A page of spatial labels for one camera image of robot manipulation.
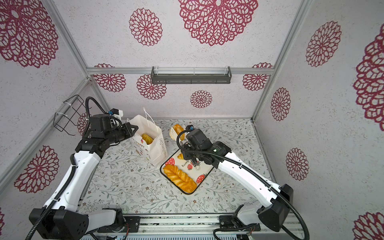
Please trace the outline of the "striped fake bun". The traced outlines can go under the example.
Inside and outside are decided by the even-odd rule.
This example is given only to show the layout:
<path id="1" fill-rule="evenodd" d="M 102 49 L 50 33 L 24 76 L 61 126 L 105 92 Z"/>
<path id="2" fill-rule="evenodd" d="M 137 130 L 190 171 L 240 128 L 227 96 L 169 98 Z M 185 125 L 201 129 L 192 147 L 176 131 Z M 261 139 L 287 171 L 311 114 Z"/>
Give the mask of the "striped fake bun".
<path id="1" fill-rule="evenodd" d="M 146 142 L 147 145 L 151 145 L 154 139 L 148 134 L 142 134 L 142 140 Z"/>

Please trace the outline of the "white paper gift bag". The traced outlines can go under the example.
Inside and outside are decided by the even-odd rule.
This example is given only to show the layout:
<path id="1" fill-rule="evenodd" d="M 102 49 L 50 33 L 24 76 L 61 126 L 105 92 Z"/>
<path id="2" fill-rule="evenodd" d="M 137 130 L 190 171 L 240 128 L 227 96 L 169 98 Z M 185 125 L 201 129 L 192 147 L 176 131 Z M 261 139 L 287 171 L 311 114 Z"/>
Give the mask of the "white paper gift bag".
<path id="1" fill-rule="evenodd" d="M 156 125 L 146 109 L 143 110 L 145 116 L 137 115 L 127 119 L 132 126 L 138 127 L 132 137 L 132 143 L 139 155 L 157 168 L 168 159 L 168 151 L 162 129 Z"/>

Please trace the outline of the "long braided fake bread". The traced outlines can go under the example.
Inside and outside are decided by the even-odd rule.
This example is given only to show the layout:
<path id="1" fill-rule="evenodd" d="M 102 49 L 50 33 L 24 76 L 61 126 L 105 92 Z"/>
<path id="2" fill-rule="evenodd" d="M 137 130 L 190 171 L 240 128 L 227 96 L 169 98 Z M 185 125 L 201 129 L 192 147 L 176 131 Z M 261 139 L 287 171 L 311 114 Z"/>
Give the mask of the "long braided fake bread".
<path id="1" fill-rule="evenodd" d="M 166 165 L 163 171 L 167 178 L 186 194 L 193 193 L 197 183 L 177 166 Z"/>

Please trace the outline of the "round fake bun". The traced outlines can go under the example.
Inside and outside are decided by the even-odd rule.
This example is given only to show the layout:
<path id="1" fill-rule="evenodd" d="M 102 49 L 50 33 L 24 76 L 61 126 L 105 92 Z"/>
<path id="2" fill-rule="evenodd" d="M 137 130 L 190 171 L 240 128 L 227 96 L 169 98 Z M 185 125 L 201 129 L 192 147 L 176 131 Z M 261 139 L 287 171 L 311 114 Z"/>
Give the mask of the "round fake bun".
<path id="1" fill-rule="evenodd" d="M 179 124 L 174 125 L 174 126 L 173 126 L 173 129 L 174 129 L 174 131 L 175 131 L 175 133 L 176 133 L 176 136 L 178 136 L 182 131 L 184 131 L 184 128 L 183 128 L 181 125 L 179 125 Z M 184 141 L 184 140 L 185 140 L 185 134 L 182 134 L 182 135 L 180 136 L 180 140 L 181 140 L 181 141 Z"/>

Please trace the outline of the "white slotted serving tongs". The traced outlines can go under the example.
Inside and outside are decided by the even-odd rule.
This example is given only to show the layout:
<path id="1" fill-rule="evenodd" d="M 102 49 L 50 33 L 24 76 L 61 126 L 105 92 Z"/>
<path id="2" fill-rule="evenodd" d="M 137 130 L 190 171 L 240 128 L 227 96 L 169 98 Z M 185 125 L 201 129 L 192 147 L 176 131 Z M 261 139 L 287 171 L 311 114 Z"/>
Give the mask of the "white slotted serving tongs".
<path id="1" fill-rule="evenodd" d="M 176 141 L 176 140 L 177 140 L 177 137 L 178 137 L 178 136 L 176 136 L 176 133 L 175 133 L 173 127 L 170 129 L 170 137 L 171 137 L 171 139 L 174 140 L 174 141 Z"/>

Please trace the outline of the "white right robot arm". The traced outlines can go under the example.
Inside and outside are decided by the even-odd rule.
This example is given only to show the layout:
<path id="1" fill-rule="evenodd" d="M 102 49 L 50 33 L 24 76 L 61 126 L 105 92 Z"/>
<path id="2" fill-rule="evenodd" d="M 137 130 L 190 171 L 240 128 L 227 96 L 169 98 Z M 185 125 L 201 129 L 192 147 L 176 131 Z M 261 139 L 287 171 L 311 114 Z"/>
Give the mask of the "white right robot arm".
<path id="1" fill-rule="evenodd" d="M 297 240 L 298 237 L 284 225 L 289 213 L 293 213 L 299 221 L 304 239 L 310 239 L 307 224 L 293 206 L 294 190 L 289 185 L 280 186 L 266 179 L 244 163 L 230 147 L 220 141 L 212 143 L 192 125 L 177 135 L 176 142 L 185 160 L 200 160 L 228 174 L 258 200 L 255 204 L 239 206 L 231 216 L 228 227 L 222 226 L 213 231 L 215 239 L 218 239 L 218 232 L 253 231 L 263 224 L 274 232 L 284 231 Z"/>

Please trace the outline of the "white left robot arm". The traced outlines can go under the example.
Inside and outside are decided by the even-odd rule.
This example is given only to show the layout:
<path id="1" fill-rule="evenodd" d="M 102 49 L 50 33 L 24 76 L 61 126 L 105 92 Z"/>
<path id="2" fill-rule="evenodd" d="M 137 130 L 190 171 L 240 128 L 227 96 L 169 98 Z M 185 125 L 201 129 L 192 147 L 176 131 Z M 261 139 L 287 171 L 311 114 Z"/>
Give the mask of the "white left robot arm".
<path id="1" fill-rule="evenodd" d="M 71 165 L 51 199 L 30 213 L 33 226 L 27 240 L 35 233 L 45 240 L 80 240 L 100 228 L 118 233 L 127 226 L 120 209 L 80 214 L 78 208 L 106 150 L 132 138 L 139 128 L 122 123 L 122 111 L 105 111 L 93 97 L 86 98 L 85 110 L 88 123 L 75 153 L 70 156 Z"/>

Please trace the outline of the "strawberry print rectangular tray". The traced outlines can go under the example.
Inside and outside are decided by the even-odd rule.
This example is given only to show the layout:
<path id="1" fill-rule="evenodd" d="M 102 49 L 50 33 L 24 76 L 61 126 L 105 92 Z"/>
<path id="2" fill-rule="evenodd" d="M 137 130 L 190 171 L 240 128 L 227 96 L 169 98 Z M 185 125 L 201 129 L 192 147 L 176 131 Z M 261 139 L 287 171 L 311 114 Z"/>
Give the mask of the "strawberry print rectangular tray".
<path id="1" fill-rule="evenodd" d="M 160 166 L 161 174 L 183 194 L 191 195 L 213 170 L 213 166 L 196 159 L 185 160 L 178 150 Z"/>

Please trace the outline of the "black overhead light bar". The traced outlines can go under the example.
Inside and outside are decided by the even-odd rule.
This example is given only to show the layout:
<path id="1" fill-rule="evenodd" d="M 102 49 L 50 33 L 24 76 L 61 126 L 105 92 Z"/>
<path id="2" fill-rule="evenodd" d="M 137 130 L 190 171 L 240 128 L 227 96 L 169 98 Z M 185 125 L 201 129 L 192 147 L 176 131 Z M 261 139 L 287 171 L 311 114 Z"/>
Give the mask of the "black overhead light bar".
<path id="1" fill-rule="evenodd" d="M 154 85 L 209 85 L 209 84 L 230 84 L 232 71 L 229 67 L 218 70 L 218 73 L 208 73 L 208 70 L 192 69 L 176 70 L 175 73 L 162 73 L 159 69 L 152 67 L 150 79 Z"/>

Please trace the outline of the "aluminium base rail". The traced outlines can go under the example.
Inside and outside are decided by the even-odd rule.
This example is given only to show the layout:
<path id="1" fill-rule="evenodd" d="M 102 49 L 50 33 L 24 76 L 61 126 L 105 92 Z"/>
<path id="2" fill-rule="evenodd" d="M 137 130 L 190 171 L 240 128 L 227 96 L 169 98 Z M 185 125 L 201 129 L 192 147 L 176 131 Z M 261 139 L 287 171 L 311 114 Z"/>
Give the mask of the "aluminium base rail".
<path id="1" fill-rule="evenodd" d="M 125 214 L 128 225 L 120 232 L 107 227 L 83 240 L 291 240 L 283 230 L 274 232 L 257 220 L 246 230 L 229 229 L 229 214 Z"/>

